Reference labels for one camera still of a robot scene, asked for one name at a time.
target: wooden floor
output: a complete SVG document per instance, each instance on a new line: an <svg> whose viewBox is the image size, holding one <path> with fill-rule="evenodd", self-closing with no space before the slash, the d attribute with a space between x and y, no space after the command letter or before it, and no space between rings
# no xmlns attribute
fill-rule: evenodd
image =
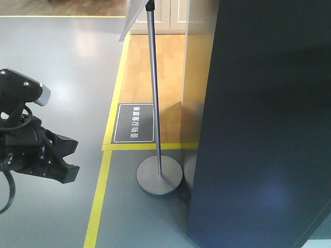
<svg viewBox="0 0 331 248"><path fill-rule="evenodd" d="M180 143L185 35L157 35L161 141ZM152 103L147 35L131 35L120 103Z"/></svg>
<svg viewBox="0 0 331 248"><path fill-rule="evenodd" d="M125 16L127 0L1 0L0 16Z"/></svg>

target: white door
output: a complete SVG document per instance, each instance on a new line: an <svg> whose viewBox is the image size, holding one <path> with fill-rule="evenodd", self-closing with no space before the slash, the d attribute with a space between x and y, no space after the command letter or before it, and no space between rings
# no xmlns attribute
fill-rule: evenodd
<svg viewBox="0 0 331 248"><path fill-rule="evenodd" d="M155 0L155 32L165 34L170 29L170 0ZM147 14L144 9L131 29L132 34L147 34Z"/></svg>
<svg viewBox="0 0 331 248"><path fill-rule="evenodd" d="M173 33L185 33L187 18L187 0L171 0L170 30Z"/></svg>

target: sign stand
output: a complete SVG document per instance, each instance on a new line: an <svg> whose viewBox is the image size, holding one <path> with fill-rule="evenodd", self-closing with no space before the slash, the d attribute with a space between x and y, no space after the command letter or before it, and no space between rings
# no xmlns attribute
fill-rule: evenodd
<svg viewBox="0 0 331 248"><path fill-rule="evenodd" d="M146 11L153 86L156 156L144 160L139 165L137 170L137 180L144 191L154 195L165 195L171 193L179 186L183 178L183 171L177 161L161 155L154 10L154 0L149 0L146 4Z"/></svg>

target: round metal base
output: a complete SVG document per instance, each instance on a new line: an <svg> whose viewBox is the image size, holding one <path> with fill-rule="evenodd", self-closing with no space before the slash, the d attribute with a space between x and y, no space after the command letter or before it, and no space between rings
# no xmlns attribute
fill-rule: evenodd
<svg viewBox="0 0 331 248"><path fill-rule="evenodd" d="M138 167L137 180L141 188L153 195L166 195L174 191L183 178L183 171L176 160L161 156L162 175L157 174L157 157L144 160Z"/></svg>

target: gray epoxy floor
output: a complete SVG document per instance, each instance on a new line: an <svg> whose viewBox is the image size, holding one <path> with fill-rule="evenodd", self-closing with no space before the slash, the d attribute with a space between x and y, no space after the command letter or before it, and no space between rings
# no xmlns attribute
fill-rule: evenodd
<svg viewBox="0 0 331 248"><path fill-rule="evenodd" d="M181 164L179 150L163 151ZM145 193L139 164L155 151L114 151L96 248L194 248L186 236L189 196L185 185L169 195Z"/></svg>
<svg viewBox="0 0 331 248"><path fill-rule="evenodd" d="M45 107L29 104L43 126L79 141L65 160L74 183L13 173L17 195L0 215L0 247L82 248L101 165L101 145L116 82L122 18L0 18L0 68L52 90ZM0 205L8 185L0 174Z"/></svg>

